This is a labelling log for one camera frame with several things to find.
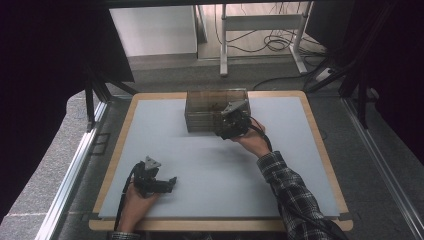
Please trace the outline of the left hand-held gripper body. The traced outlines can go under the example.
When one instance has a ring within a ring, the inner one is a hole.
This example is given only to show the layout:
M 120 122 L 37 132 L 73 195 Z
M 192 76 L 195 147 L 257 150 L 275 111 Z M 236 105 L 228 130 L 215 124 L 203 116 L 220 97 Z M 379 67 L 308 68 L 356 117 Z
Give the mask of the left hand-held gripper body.
M 164 193 L 164 188 L 170 186 L 168 181 L 156 179 L 160 166 L 159 162 L 149 156 L 134 166 L 134 186 L 143 197 L 153 193 Z

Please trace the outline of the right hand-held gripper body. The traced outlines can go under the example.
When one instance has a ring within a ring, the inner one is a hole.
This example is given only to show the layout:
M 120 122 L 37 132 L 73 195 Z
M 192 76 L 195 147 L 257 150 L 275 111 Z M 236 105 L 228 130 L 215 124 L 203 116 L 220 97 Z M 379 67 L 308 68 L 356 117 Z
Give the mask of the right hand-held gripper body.
M 250 115 L 244 111 L 247 100 L 229 102 L 215 123 L 215 134 L 223 140 L 246 134 L 251 125 Z

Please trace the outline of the clear brown drawer box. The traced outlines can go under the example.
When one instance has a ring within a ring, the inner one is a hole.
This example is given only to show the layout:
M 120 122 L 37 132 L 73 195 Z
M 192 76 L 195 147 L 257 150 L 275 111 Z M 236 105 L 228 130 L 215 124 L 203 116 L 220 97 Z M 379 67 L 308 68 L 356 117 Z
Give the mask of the clear brown drawer box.
M 247 100 L 245 88 L 188 91 L 185 120 L 189 132 L 215 132 L 215 123 L 229 102 Z M 244 108 L 248 114 L 250 104 Z

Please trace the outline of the person's right hand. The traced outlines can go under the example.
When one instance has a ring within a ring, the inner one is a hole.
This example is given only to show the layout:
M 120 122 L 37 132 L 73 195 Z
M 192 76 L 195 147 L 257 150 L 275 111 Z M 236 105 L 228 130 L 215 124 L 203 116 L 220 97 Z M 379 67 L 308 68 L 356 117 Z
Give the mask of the person's right hand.
M 249 129 L 243 136 L 232 138 L 232 141 L 239 143 L 257 158 L 261 158 L 271 152 L 264 137 L 254 129 Z

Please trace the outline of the person's left hand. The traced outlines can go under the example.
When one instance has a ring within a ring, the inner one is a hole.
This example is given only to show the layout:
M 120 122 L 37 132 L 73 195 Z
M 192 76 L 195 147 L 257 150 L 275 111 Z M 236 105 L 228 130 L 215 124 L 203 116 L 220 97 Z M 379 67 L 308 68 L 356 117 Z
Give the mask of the person's left hand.
M 130 183 L 125 194 L 124 207 L 117 230 L 132 233 L 159 197 L 160 195 L 155 193 L 148 198 L 144 198 L 139 194 L 134 184 Z

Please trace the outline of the pale grey table mat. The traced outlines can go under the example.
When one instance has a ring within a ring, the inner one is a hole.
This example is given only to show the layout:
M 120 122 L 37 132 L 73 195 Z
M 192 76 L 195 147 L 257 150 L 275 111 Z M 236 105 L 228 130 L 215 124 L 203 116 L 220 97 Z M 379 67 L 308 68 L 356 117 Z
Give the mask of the pale grey table mat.
M 320 211 L 327 217 L 339 216 L 301 100 L 253 98 L 250 106 L 254 118 L 265 126 L 273 148 L 301 175 Z M 213 133 L 188 132 L 184 110 L 182 99 L 137 103 L 100 217 L 115 217 L 130 171 L 146 157 L 159 162 L 158 179 L 177 180 L 173 191 L 151 208 L 151 218 L 277 216 L 275 197 L 256 164 L 256 157 L 240 144 Z

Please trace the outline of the dark floor plate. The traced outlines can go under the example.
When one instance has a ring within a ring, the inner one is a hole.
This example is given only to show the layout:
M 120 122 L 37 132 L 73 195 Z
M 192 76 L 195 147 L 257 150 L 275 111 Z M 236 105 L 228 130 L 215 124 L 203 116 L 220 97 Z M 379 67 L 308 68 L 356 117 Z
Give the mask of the dark floor plate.
M 109 133 L 100 133 L 96 135 L 92 144 L 91 154 L 95 156 L 103 155 L 108 148 L 109 139 Z

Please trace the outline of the black metal stand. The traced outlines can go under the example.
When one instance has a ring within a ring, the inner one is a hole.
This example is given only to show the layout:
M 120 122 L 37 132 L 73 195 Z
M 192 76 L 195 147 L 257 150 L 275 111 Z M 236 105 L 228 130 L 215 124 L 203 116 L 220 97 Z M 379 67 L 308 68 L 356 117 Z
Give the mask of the black metal stand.
M 374 41 L 374 23 L 379 18 L 379 9 L 366 9 L 365 0 L 319 0 L 318 4 L 330 7 L 326 11 L 329 16 L 323 22 L 323 34 L 340 40 L 337 47 L 327 51 L 318 69 L 335 64 L 336 72 L 315 85 L 305 85 L 303 91 L 313 93 L 343 78 L 338 94 L 348 98 L 357 91 L 357 119 L 366 128 L 365 60 Z
M 86 76 L 85 100 L 87 112 L 87 131 L 90 132 L 96 126 L 94 96 L 97 96 L 97 98 L 102 103 L 108 103 L 112 98 L 112 94 L 106 86 L 107 83 L 116 86 L 117 88 L 129 93 L 130 95 L 135 95 L 138 93 L 138 91 L 120 81 L 116 81 L 107 77 L 103 73 L 96 73 L 87 62 L 83 63 L 83 73 Z

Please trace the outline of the white power strip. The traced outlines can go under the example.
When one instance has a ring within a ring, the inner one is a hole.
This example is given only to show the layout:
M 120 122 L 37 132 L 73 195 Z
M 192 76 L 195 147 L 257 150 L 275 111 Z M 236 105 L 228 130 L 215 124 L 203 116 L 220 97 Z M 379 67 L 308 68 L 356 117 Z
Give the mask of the white power strip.
M 325 80 L 326 78 L 328 78 L 330 75 L 332 75 L 334 73 L 334 70 L 332 68 L 325 68 L 321 73 L 319 73 L 316 77 L 315 80 L 317 82 L 321 82 L 323 80 Z

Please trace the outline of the white cabinet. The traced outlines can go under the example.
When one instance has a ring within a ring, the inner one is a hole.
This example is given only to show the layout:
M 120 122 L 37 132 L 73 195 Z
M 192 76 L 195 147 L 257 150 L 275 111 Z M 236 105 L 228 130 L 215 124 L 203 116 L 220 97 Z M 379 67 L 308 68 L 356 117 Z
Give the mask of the white cabinet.
M 110 10 L 128 57 L 197 52 L 192 6 Z

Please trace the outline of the dark curtain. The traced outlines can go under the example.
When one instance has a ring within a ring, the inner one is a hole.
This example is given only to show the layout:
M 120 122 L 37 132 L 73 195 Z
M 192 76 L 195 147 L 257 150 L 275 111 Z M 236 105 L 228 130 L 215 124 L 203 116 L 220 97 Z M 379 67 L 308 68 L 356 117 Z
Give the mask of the dark curtain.
M 0 222 L 92 77 L 132 78 L 111 13 L 80 0 L 0 0 Z
M 424 0 L 355 0 L 346 37 L 357 55 L 342 91 L 359 82 L 378 93 L 376 109 L 424 164 Z

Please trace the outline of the aluminium rail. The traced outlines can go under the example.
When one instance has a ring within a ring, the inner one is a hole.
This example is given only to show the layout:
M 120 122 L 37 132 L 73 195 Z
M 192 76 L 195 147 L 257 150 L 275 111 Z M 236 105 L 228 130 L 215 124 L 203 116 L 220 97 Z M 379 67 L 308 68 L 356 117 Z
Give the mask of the aluminium rail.
M 419 215 L 417 209 L 411 202 L 410 198 L 401 187 L 393 171 L 390 169 L 386 158 L 375 142 L 370 131 L 366 129 L 359 121 L 357 114 L 359 111 L 355 108 L 354 104 L 348 99 L 341 99 L 342 104 L 358 132 L 362 142 L 364 143 L 369 155 L 374 162 L 383 182 L 389 190 L 393 200 L 395 201 L 401 215 L 406 221 L 409 229 L 411 230 L 415 240 L 424 240 L 424 221 Z
M 86 110 L 83 98 L 68 101 L 65 118 L 42 161 L 39 173 L 50 196 L 34 240 L 78 240 L 90 233 L 99 188 L 89 181 L 89 169 L 101 128 L 88 127 Z

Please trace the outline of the white desk frame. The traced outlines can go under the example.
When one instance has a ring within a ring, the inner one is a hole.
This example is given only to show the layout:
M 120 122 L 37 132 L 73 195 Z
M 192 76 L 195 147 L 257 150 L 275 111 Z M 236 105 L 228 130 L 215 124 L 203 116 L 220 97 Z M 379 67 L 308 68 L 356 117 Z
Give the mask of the white desk frame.
M 249 30 L 295 30 L 296 36 L 289 45 L 289 50 L 299 73 L 306 73 L 307 68 L 300 57 L 299 47 L 311 6 L 312 3 L 308 2 L 304 10 L 299 14 L 228 16 L 226 12 L 227 5 L 223 4 L 221 7 L 220 75 L 223 77 L 228 75 L 227 32 Z

